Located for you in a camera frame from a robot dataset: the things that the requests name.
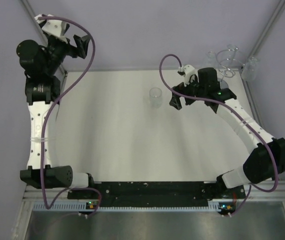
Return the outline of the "clear patterned wine glass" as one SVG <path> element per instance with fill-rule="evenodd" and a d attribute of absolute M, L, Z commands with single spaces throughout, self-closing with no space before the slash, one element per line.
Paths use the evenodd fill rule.
<path fill-rule="evenodd" d="M 160 108 L 163 103 L 163 92 L 158 87 L 149 90 L 149 104 L 151 108 Z"/>

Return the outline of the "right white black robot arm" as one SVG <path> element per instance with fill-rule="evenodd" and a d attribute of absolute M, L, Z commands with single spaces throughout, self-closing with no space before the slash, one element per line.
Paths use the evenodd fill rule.
<path fill-rule="evenodd" d="M 278 175 L 285 171 L 285 139 L 275 138 L 265 131 L 245 111 L 237 96 L 222 86 L 214 68 L 195 70 L 191 65 L 184 65 L 177 72 L 184 80 L 172 87 L 170 106 L 180 110 L 181 97 L 184 97 L 187 106 L 197 99 L 204 99 L 205 105 L 225 120 L 249 153 L 242 166 L 217 177 L 216 193 L 227 198 L 240 185 L 278 179 Z"/>

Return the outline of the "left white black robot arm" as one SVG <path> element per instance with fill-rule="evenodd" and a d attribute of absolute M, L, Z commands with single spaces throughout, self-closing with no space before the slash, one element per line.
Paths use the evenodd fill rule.
<path fill-rule="evenodd" d="M 47 46 L 27 39 L 16 54 L 26 76 L 25 96 L 30 115 L 30 154 L 20 180 L 36 189 L 78 188 L 84 198 L 95 195 L 96 186 L 88 173 L 61 165 L 56 154 L 56 121 L 61 101 L 61 82 L 55 73 L 65 57 L 85 59 L 90 37 L 74 35 L 69 40 L 48 36 Z"/>

